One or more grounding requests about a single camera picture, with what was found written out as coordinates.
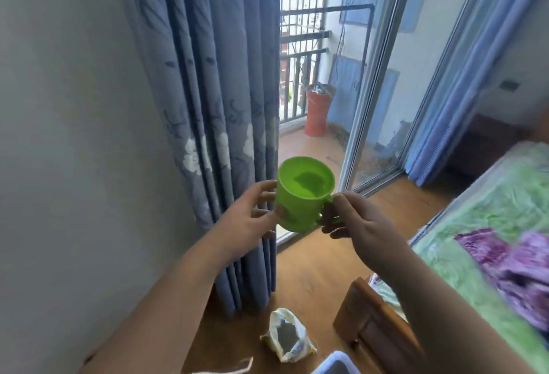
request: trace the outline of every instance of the purple blanket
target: purple blanket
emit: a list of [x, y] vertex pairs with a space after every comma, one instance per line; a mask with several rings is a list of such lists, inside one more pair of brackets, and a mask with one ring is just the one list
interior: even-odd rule
[[525, 232], [518, 244], [511, 246], [492, 228], [484, 228], [454, 238], [515, 312], [535, 328], [549, 332], [547, 236]]

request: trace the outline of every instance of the cup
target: cup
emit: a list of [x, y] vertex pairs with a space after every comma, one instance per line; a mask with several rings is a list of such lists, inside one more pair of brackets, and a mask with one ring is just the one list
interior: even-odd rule
[[291, 157], [278, 168], [275, 205], [286, 209], [279, 223], [292, 232], [309, 232], [320, 218], [320, 210], [332, 201], [335, 177], [326, 164], [312, 157]]

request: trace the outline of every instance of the hand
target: hand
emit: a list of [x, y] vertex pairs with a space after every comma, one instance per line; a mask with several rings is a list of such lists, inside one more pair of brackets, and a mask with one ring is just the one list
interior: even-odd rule
[[[343, 222], [334, 222], [338, 216]], [[336, 194], [333, 203], [324, 206], [319, 224], [334, 239], [351, 238], [362, 262], [382, 277], [385, 269], [394, 271], [395, 264], [412, 251], [376, 205], [350, 191]]]
[[275, 200], [276, 180], [255, 183], [222, 215], [204, 238], [211, 240], [226, 255], [229, 264], [259, 245], [261, 238], [275, 238], [274, 231], [283, 211], [258, 209], [257, 204]]

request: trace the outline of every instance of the curtain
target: curtain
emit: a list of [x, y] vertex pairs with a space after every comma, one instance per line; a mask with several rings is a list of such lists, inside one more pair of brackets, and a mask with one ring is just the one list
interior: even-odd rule
[[482, 84], [532, 0], [477, 0], [405, 163], [418, 185], [436, 176], [467, 130]]
[[[206, 232], [251, 184], [276, 178], [279, 0], [125, 0], [125, 8]], [[275, 286], [272, 239], [215, 282], [229, 315], [243, 299], [263, 308]]]

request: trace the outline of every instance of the person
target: person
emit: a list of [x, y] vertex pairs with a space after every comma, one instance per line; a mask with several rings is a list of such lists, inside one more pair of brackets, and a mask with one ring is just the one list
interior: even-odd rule
[[[141, 300], [81, 374], [180, 372], [216, 275], [273, 237], [283, 211], [264, 211], [276, 181], [254, 184]], [[408, 246], [374, 204], [336, 194], [323, 209], [322, 232], [350, 238], [355, 252], [395, 291], [433, 372], [533, 373], [473, 308]]]

